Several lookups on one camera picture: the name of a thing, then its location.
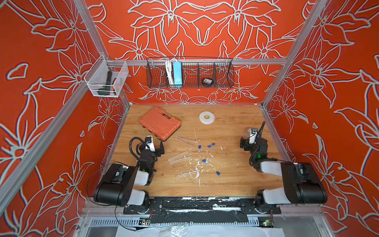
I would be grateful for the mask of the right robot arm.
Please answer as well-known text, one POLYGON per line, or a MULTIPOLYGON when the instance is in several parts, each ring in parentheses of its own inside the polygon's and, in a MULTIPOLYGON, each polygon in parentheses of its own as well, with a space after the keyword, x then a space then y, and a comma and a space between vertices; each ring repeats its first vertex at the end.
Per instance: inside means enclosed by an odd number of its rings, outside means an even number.
POLYGON ((293 163, 268 157, 268 143, 260 129, 249 128, 241 137, 240 148, 250 152, 249 165, 257 172, 282 178, 283 187, 259 190, 256 208, 277 204, 325 204, 327 192, 310 163, 293 163))

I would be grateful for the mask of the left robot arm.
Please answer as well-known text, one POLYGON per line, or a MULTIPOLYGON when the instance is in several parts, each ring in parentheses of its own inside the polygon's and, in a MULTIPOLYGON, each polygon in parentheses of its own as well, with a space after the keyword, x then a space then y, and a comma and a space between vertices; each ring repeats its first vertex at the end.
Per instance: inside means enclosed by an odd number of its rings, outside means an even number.
POLYGON ((147 191, 136 190, 135 186, 149 186, 156 172, 155 164, 165 154, 163 142, 154 146, 152 136, 145 139, 131 138, 129 151, 136 159, 135 166, 112 163, 97 185, 93 201, 102 205, 119 207, 132 206, 145 211, 150 207, 147 191))

